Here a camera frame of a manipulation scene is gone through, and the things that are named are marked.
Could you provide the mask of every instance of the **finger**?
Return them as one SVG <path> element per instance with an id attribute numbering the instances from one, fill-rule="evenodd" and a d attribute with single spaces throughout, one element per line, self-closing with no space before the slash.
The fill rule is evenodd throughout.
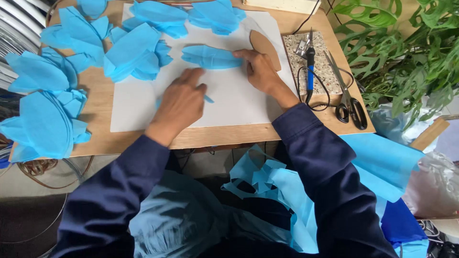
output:
<path id="1" fill-rule="evenodd" d="M 253 67 L 252 67 L 252 64 L 251 64 L 251 63 L 248 63 L 248 64 L 247 64 L 247 75 L 248 75 L 248 76 L 253 75 Z"/>
<path id="2" fill-rule="evenodd" d="M 186 68 L 179 77 L 180 81 L 185 81 L 190 76 L 190 73 L 191 69 Z"/>
<path id="3" fill-rule="evenodd" d="M 198 84 L 199 78 L 204 74 L 204 69 L 194 68 L 191 70 L 188 78 L 185 79 L 185 82 L 191 86 L 196 86 Z"/>
<path id="4" fill-rule="evenodd" d="M 196 90 L 200 91 L 202 95 L 204 96 L 205 93 L 207 92 L 207 84 L 200 84 L 199 86 L 196 87 Z"/>
<path id="5" fill-rule="evenodd" d="M 233 52 L 233 56 L 237 58 L 244 58 L 252 62 L 259 53 L 255 50 L 241 49 Z"/>

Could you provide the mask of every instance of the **wooden desk surface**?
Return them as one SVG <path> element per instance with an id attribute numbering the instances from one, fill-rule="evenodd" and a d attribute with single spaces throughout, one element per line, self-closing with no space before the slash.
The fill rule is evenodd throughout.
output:
<path id="1" fill-rule="evenodd" d="M 241 0 L 232 0 L 232 2 L 233 6 L 240 7 L 244 10 L 268 11 L 271 16 L 277 20 L 282 35 L 291 34 L 307 17 L 307 15 L 299 13 L 244 6 Z M 123 3 L 124 2 L 120 0 L 109 1 L 107 9 L 103 14 L 108 16 L 110 22 L 113 23 L 115 27 L 121 26 Z M 57 8 L 66 6 L 76 6 L 76 1 L 64 0 L 59 3 Z M 54 13 L 50 25 L 56 23 L 60 23 L 57 11 Z M 350 71 L 338 40 L 333 33 L 333 29 L 325 13 L 321 9 L 303 25 L 302 30 L 298 33 L 307 32 L 311 27 L 315 31 L 322 32 L 324 41 L 336 59 L 338 67 Z M 105 40 L 105 45 L 106 50 L 112 45 L 108 38 Z M 58 51 L 66 56 L 74 54 L 70 49 Z M 88 91 L 88 102 L 79 119 L 89 124 L 88 131 L 92 133 L 92 137 L 89 142 L 75 145 L 71 154 L 72 157 L 121 153 L 143 133 L 143 131 L 110 133 L 114 83 L 110 78 L 104 76 L 102 68 L 90 67 L 81 73 L 78 76 L 78 88 Z M 359 93 L 357 85 L 350 87 L 349 92 L 363 104 L 362 96 Z M 331 102 L 334 104 L 339 103 L 340 100 L 340 95 L 331 96 Z M 311 100 L 311 104 L 313 105 L 315 102 L 324 103 L 326 101 L 327 97 L 325 95 L 315 95 Z M 335 117 L 334 108 L 328 108 L 323 112 L 316 112 L 316 115 L 330 130 L 338 135 L 375 132 L 375 128 L 369 117 L 367 117 L 368 128 L 365 131 L 361 131 L 357 129 L 352 122 L 347 124 L 339 122 Z M 173 141 L 170 148 L 195 148 L 269 140 L 280 140 L 270 123 L 187 128 Z"/>

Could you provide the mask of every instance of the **floor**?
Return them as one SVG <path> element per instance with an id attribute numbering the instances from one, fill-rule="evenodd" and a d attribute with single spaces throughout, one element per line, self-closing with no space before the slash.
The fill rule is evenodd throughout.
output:
<path id="1" fill-rule="evenodd" d="M 272 156 L 277 143 L 277 141 L 267 142 L 266 153 Z M 258 143 L 258 145 L 264 150 L 264 142 Z M 194 153 L 190 155 L 186 166 L 183 168 L 183 173 L 194 178 L 204 178 L 215 175 L 225 177 L 233 167 L 233 164 L 236 163 L 247 150 L 248 148 L 239 148 Z M 176 155 L 177 157 L 186 156 L 188 151 L 189 150 L 177 150 Z M 94 157 L 89 170 L 84 175 L 85 178 L 94 175 L 102 167 L 106 166 L 117 157 L 118 155 Z M 75 157 L 71 158 L 71 160 L 77 165 L 80 171 L 84 171 L 88 164 L 89 157 Z M 184 166 L 185 161 L 186 157 L 179 159 L 181 167 Z M 35 178 L 52 187 L 65 186 L 76 180 L 74 172 L 62 161 L 58 162 L 56 168 L 48 170 L 43 175 L 36 176 Z M 78 182 L 75 182 L 62 189 L 49 189 L 37 184 L 28 176 L 24 175 L 17 165 L 13 165 L 7 171 L 6 169 L 0 169 L 0 198 L 48 196 L 69 193 L 75 190 L 78 185 Z"/>

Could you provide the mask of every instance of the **navy blue sleeve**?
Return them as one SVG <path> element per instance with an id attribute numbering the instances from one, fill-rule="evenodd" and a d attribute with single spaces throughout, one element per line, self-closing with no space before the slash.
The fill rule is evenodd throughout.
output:
<path id="1" fill-rule="evenodd" d="M 394 257 L 375 213 L 376 196 L 360 183 L 352 148 L 304 104 L 273 122 L 315 205 L 322 257 Z"/>
<path id="2" fill-rule="evenodd" d="M 52 257 L 132 257 L 129 221 L 162 178 L 169 149 L 145 135 L 67 199 Z"/>

